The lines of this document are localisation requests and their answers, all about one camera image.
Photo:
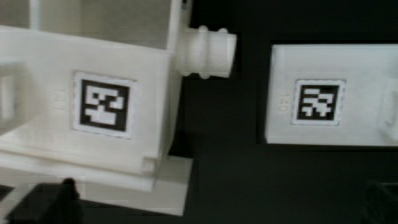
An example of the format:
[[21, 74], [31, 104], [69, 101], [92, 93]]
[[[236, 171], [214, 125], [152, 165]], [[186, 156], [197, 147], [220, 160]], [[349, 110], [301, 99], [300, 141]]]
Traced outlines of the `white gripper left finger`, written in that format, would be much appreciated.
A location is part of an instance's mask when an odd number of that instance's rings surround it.
[[83, 224], [74, 180], [21, 184], [1, 199], [1, 224]]

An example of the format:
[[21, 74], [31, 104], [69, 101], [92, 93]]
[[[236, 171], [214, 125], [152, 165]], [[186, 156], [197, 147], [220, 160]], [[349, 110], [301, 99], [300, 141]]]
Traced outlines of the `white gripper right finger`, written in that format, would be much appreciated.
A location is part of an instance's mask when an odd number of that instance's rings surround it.
[[360, 224], [398, 224], [398, 183], [369, 184]]

